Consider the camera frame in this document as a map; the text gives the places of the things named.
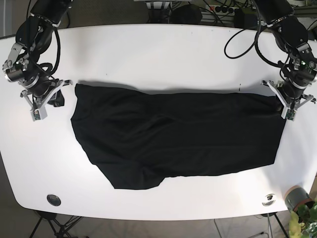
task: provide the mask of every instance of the wire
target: wire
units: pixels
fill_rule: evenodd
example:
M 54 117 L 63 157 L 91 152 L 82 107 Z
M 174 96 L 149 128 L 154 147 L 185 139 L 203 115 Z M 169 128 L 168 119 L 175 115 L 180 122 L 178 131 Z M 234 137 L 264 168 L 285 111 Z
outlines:
M 263 217 L 261 216 L 261 217 L 257 217 L 256 215 L 254 215 L 256 218 L 258 218 L 258 219 L 262 219 Z
M 307 28 L 308 31 L 309 31 L 309 28 L 310 28 L 315 22 L 317 22 L 317 19 L 316 19 L 315 21 L 313 21 L 312 24 L 310 24 L 310 26 Z
M 285 63 L 283 64 L 283 66 L 281 67 L 281 69 L 280 69 L 280 71 L 279 71 L 279 76 L 281 76 L 281 78 L 282 78 L 284 81 L 286 81 L 286 80 L 285 80 L 285 78 L 282 76 L 282 71 L 283 71 L 284 67 L 286 66 L 286 63 L 288 62 L 288 60 L 289 60 L 289 54 L 288 54 L 288 56 L 287 56 L 287 59 L 286 59 Z
M 258 31 L 257 31 L 257 33 L 256 33 L 255 39 L 254 39 L 252 45 L 251 45 L 246 51 L 244 51 L 242 54 L 240 54 L 240 55 L 238 55 L 238 56 L 231 57 L 231 56 L 229 56 L 229 55 L 227 54 L 227 52 L 226 52 L 226 49 L 227 49 L 228 44 L 230 43 L 230 41 L 231 41 L 236 35 L 238 35 L 239 33 L 243 32 L 243 31 L 245 31 L 246 29 L 242 29 L 241 31 L 238 31 L 236 34 L 234 34 L 234 35 L 228 40 L 228 42 L 226 43 L 226 45 L 224 46 L 224 54 L 225 54 L 229 59 L 234 60 L 234 59 L 237 59 L 237 58 L 240 58 L 240 57 L 244 56 L 246 53 L 248 53 L 248 52 L 253 48 L 253 46 L 256 44 L 256 42 L 257 42 L 258 39 L 259 39 L 259 36 L 260 36 L 260 33 L 261 33 L 261 15 L 260 15 L 260 11 L 259 11 L 258 5 L 255 3 L 255 1 L 254 1 L 253 3 L 254 3 L 254 6 L 255 6 L 256 9 L 257 9 L 258 19 L 259 19 Z
M 67 24 L 66 28 L 69 28 L 69 26 L 70 26 L 70 15 L 69 15 L 69 12 L 67 12 L 66 15 L 67 15 L 67 19 L 68 19 L 68 24 Z
M 217 228 L 217 231 L 218 231 L 219 237 L 220 237 L 220 238 L 222 238 L 221 233 L 220 233 L 219 228 L 218 228 L 217 223 L 216 223 L 216 219 L 214 219 L 214 220 L 213 220 L 213 222 L 214 222 L 214 225 L 215 225 L 215 226 L 216 226 L 216 228 Z
M 60 60 L 60 38 L 59 38 L 59 34 L 58 34 L 58 30 L 57 28 L 54 28 L 54 33 L 56 36 L 56 41 L 57 41 L 57 55 L 56 55 L 56 62 L 54 65 L 53 70 L 50 72 L 50 74 L 54 74 L 59 66 L 59 60 Z
M 223 19 L 224 17 L 226 17 L 227 15 L 231 14 L 230 12 L 227 13 L 226 15 L 222 16 L 220 19 Z
M 273 66 L 273 67 L 280 68 L 280 67 L 278 66 L 278 64 L 269 61 L 267 58 L 265 58 L 265 57 L 262 55 L 262 53 L 261 53 L 261 51 L 260 51 L 260 49 L 259 49 L 259 39 L 256 41 L 254 47 L 255 47 L 255 49 L 256 49 L 256 52 L 257 52 L 258 56 L 259 56 L 265 63 L 268 63 L 269 65 L 271 65 L 271 66 Z
M 206 2 L 206 0 L 203 0 L 203 2 L 204 2 L 205 4 L 207 4 L 207 6 L 209 6 L 209 4 L 208 4 L 208 2 Z M 210 10 L 214 13 L 215 17 L 218 18 L 218 20 L 221 22 L 221 24 L 222 24 L 223 26 L 225 26 L 224 23 L 222 22 L 222 20 L 221 20 L 221 19 L 218 17 L 218 15 L 215 13 L 215 11 L 214 11 L 212 8 L 210 8 Z
M 211 15 L 213 15 L 214 16 L 214 24 L 216 25 L 217 23 L 218 23 L 218 18 L 217 18 L 217 15 L 216 15 L 216 13 L 214 13 L 214 12 L 212 12 L 212 11 L 209 11 L 209 10 L 207 10 L 207 9 L 205 9 L 205 8 L 203 8 L 203 7 L 199 7 L 200 9 L 203 9 L 203 10 L 205 10 L 205 11 L 208 11 L 208 12 L 210 12 L 211 13 Z

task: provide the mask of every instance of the black cloth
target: black cloth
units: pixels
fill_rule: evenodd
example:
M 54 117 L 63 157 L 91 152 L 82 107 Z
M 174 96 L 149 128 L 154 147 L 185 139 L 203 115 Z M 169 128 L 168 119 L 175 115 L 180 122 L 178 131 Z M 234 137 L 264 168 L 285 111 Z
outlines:
M 80 84 L 75 93 L 76 139 L 120 189 L 273 164 L 285 126 L 276 98 L 256 94 L 149 95 Z

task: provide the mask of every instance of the black cable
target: black cable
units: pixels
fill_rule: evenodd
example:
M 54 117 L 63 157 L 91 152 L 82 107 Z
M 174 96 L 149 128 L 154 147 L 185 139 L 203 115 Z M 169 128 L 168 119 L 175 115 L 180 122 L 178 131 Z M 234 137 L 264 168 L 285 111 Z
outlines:
M 279 76 L 280 76 L 284 81 L 286 81 L 286 80 L 285 80 L 285 78 L 282 76 L 282 71 L 283 71 L 284 67 L 286 66 L 286 63 L 288 62 L 288 60 L 289 60 L 289 54 L 288 54 L 288 56 L 287 56 L 287 59 L 286 59 L 285 63 L 283 64 L 283 66 L 281 67 L 281 69 L 280 69 L 280 71 L 279 71 Z
M 268 63 L 269 65 L 271 65 L 271 66 L 273 66 L 273 67 L 280 68 L 280 67 L 278 66 L 278 64 L 269 61 L 267 58 L 265 58 L 265 57 L 262 55 L 262 53 L 261 53 L 261 51 L 260 51 L 260 49 L 259 49 L 259 40 L 256 41 L 254 47 L 256 48 L 256 52 L 257 52 L 258 56 L 259 56 L 265 63 Z
M 181 4 L 182 4 L 182 2 L 179 1 L 178 3 L 175 4 L 175 6 L 172 6 L 172 9 L 178 8 Z
M 70 26 L 70 15 L 69 15 L 69 12 L 67 12 L 66 15 L 67 15 L 67 19 L 68 19 L 68 24 L 67 24 L 66 28 L 69 28 L 69 26 Z
M 60 38 L 59 38 L 59 34 L 58 34 L 57 28 L 54 28 L 54 33 L 55 33 L 56 41 L 57 41 L 57 55 L 56 55 L 56 62 L 55 62 L 54 68 L 50 72 L 51 75 L 56 72 L 56 70 L 58 68 L 58 65 L 59 65 L 59 60 L 60 60 Z
M 254 6 L 255 6 L 256 9 L 257 9 L 258 19 L 259 19 L 258 31 L 257 31 L 257 33 L 256 33 L 255 39 L 254 39 L 252 45 L 251 45 L 245 52 L 243 52 L 242 54 L 240 54 L 240 55 L 238 55 L 238 56 L 231 57 L 231 56 L 229 56 L 229 55 L 227 54 L 227 52 L 226 52 L 226 49 L 227 49 L 228 44 L 230 43 L 230 41 L 231 41 L 236 35 L 238 35 L 239 33 L 243 32 L 243 31 L 245 31 L 246 29 L 243 29 L 243 30 L 241 30 L 241 31 L 238 31 L 236 34 L 234 34 L 234 35 L 228 40 L 228 42 L 226 43 L 226 45 L 224 46 L 224 54 L 225 54 L 229 59 L 234 60 L 234 59 L 237 59 L 237 58 L 240 58 L 240 57 L 244 56 L 246 53 L 248 53 L 248 52 L 253 48 L 253 46 L 256 44 L 256 42 L 257 42 L 258 39 L 259 39 L 259 36 L 260 36 L 260 33 L 261 33 L 261 15 L 260 15 L 260 11 L 259 11 L 258 5 L 257 5 L 255 2 L 253 2 L 253 3 L 254 3 Z
M 204 2 L 205 4 L 207 4 L 207 6 L 209 6 L 209 4 L 208 4 L 208 2 L 206 2 L 206 0 L 203 0 L 203 2 Z M 225 26 L 224 23 L 222 22 L 222 20 L 219 18 L 219 16 L 215 13 L 215 11 L 214 11 L 212 8 L 210 8 L 210 10 L 214 13 L 215 17 L 218 18 L 218 20 L 221 22 L 221 24 L 222 24 L 223 26 Z
M 209 11 L 209 10 L 207 10 L 207 9 L 205 9 L 205 8 L 203 8 L 203 7 L 199 7 L 200 9 L 202 9 L 202 10 L 205 10 L 205 11 L 208 11 L 209 13 L 211 13 L 211 15 L 213 15 L 214 16 L 214 24 L 216 25 L 217 23 L 218 23 L 218 18 L 217 18 L 217 15 L 214 13 L 214 12 L 212 12 L 212 11 Z
M 307 30 L 309 31 L 309 28 L 315 23 L 317 22 L 317 20 L 313 21 L 312 24 L 310 24 L 310 26 L 307 28 Z
M 227 15 L 231 14 L 230 12 L 227 13 L 226 15 L 222 16 L 220 19 L 223 19 L 224 17 L 226 17 Z

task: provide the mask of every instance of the green leaf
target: green leaf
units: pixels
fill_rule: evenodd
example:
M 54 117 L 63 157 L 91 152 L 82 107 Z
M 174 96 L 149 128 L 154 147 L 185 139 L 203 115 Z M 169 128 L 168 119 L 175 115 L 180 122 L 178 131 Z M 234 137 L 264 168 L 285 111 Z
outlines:
M 300 205 L 297 209 L 297 213 L 300 217 L 308 217 L 310 214 L 309 207 L 306 204 Z
M 299 220 L 298 215 L 294 211 L 291 211 L 291 221 L 294 221 L 294 222 L 298 223 L 298 220 Z
M 317 206 L 312 207 L 312 208 L 309 210 L 309 214 L 311 215 L 311 218 L 312 218 L 313 220 L 317 220 Z
M 310 223 L 310 225 L 306 229 L 306 232 L 309 234 L 317 233 L 317 222 Z

